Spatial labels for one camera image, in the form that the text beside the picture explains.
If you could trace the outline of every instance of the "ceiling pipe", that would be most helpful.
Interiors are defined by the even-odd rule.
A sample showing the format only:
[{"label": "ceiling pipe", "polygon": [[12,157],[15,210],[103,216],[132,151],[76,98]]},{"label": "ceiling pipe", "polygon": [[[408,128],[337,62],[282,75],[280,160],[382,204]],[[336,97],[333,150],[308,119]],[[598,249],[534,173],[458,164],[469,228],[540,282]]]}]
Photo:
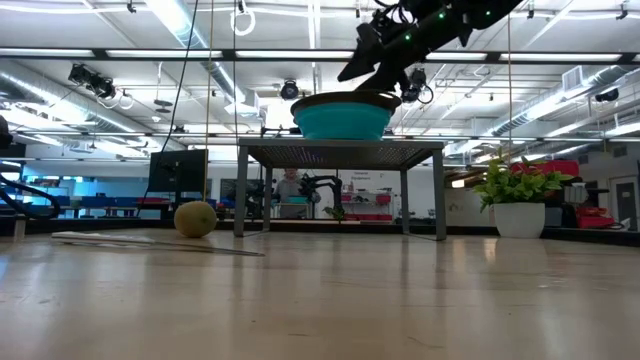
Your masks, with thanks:
[{"label": "ceiling pipe", "polygon": [[[628,75],[634,74],[638,69],[640,68],[637,66],[619,65],[609,66],[604,69],[600,69],[599,67],[587,68],[583,76],[586,80],[582,82],[579,90],[565,92],[564,85],[558,84],[549,91],[524,103],[514,112],[513,118],[510,117],[510,114],[505,114],[498,118],[496,120],[498,125],[487,130],[482,136],[502,136],[509,132],[509,130],[514,130],[522,125],[549,115],[554,111],[560,110],[578,97],[598,94],[611,87],[617,88],[624,83]],[[449,148],[447,155],[464,153],[480,144],[482,144],[481,140],[469,140],[456,144]]]},{"label": "ceiling pipe", "polygon": [[[182,47],[186,48],[189,44],[189,33],[193,26],[191,48],[209,49],[209,35],[202,31],[203,29],[197,24],[192,23],[193,13],[183,0],[145,0],[145,2]],[[238,87],[223,64],[212,61],[211,69],[209,69],[208,61],[203,61],[200,64],[213,78],[230,103],[244,103],[247,100],[249,90]]]},{"label": "ceiling pipe", "polygon": [[[0,92],[7,84],[14,91],[18,89],[22,98],[28,99],[30,103],[47,106],[45,112],[68,122],[86,126],[83,122],[88,120],[105,121],[123,132],[153,132],[126,116],[102,107],[95,99],[69,90],[13,61],[0,60]],[[174,150],[184,150],[184,146],[176,141],[170,141],[167,146]]]}]

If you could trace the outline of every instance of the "hanging wire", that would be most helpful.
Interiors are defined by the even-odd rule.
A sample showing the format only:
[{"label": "hanging wire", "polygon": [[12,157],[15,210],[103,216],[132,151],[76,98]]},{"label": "hanging wire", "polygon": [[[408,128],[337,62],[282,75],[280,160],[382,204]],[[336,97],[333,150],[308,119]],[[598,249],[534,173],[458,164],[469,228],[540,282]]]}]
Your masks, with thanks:
[{"label": "hanging wire", "polygon": [[176,121],[176,109],[178,109],[178,100],[180,99],[180,91],[182,90],[182,83],[184,81],[184,74],[187,70],[187,64],[189,63],[189,51],[191,50],[191,40],[193,40],[193,30],[196,27],[196,15],[198,14],[198,3],[200,0],[196,0],[195,7],[193,9],[193,18],[191,19],[191,29],[189,30],[189,41],[187,43],[187,51],[184,54],[184,60],[182,62],[182,73],[180,74],[180,81],[178,82],[178,90],[176,91],[176,101],[173,105],[173,113],[171,114],[171,124],[169,124],[169,133],[167,134],[167,138],[164,140],[164,144],[160,149],[160,154],[158,156],[158,161],[156,162],[153,170],[149,174],[149,183],[147,184],[147,189],[144,192],[144,196],[142,197],[142,201],[138,203],[138,211],[136,213],[136,217],[140,217],[140,211],[142,210],[142,206],[147,200],[147,195],[149,195],[149,185],[151,185],[151,178],[158,172],[158,167],[162,162],[162,155],[164,154],[164,150],[167,148],[167,144],[169,140],[171,140],[171,135],[173,134],[173,126]]},{"label": "hanging wire", "polygon": [[211,12],[211,21],[209,23],[209,63],[207,64],[207,122],[205,125],[205,137],[204,137],[204,149],[205,149],[205,162],[204,162],[204,190],[202,190],[202,201],[207,201],[207,178],[209,172],[209,109],[211,107],[211,70],[213,69],[213,63],[211,61],[211,55],[213,51],[213,11]]},{"label": "hanging wire", "polygon": [[513,129],[513,87],[511,86],[511,13],[507,16],[507,53],[507,65],[509,66],[509,144],[507,145],[509,155],[507,155],[507,166],[509,166],[511,165],[511,129]]}]

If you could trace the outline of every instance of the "melon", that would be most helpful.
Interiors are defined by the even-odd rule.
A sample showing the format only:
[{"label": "melon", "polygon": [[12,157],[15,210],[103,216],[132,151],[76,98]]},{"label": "melon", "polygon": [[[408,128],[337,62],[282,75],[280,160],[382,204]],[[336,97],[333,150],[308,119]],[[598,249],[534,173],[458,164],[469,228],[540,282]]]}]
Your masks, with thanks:
[{"label": "melon", "polygon": [[215,210],[204,201],[192,201],[180,205],[173,217],[178,232],[188,238],[201,238],[216,228]]}]

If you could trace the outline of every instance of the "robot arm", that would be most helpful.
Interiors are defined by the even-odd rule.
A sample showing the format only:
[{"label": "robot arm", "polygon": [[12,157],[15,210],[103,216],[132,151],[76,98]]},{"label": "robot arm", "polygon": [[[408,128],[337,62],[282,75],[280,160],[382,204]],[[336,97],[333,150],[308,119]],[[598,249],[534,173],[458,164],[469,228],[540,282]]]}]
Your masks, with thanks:
[{"label": "robot arm", "polygon": [[300,179],[300,194],[306,196],[311,201],[313,194],[318,188],[329,187],[333,192],[333,209],[343,210],[342,208],[342,180],[336,176],[314,176],[309,177],[307,174]]},{"label": "robot arm", "polygon": [[378,71],[357,90],[393,91],[411,82],[404,70],[424,61],[434,50],[456,37],[466,46],[474,29],[486,29],[509,14],[522,0],[399,0],[358,26],[358,46],[338,75],[346,81]]},{"label": "robot arm", "polygon": [[[0,116],[0,149],[8,149],[9,146],[11,145],[12,140],[13,140],[13,136],[11,136],[11,134],[9,133],[9,124],[7,124],[7,121],[2,116]],[[28,191],[30,193],[42,196],[45,199],[49,200],[51,202],[51,206],[53,207],[53,211],[51,211],[51,213],[47,215],[36,214],[24,208],[19,203],[17,203],[2,188],[0,188],[0,199],[2,199],[7,205],[9,205],[17,213],[24,214],[27,217],[30,217],[32,219],[38,219],[38,220],[54,219],[54,218],[57,218],[58,215],[60,214],[60,204],[58,203],[58,200],[52,195],[26,185],[9,181],[0,174],[0,185],[1,184],[6,184],[16,189]]]}]

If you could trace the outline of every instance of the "door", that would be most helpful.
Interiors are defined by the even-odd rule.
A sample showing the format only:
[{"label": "door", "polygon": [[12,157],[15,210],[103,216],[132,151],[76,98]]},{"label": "door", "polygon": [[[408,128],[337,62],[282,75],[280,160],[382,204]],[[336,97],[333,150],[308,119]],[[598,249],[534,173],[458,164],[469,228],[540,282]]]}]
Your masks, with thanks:
[{"label": "door", "polygon": [[638,186],[633,177],[612,180],[613,213],[616,221],[630,220],[629,230],[638,231]]}]

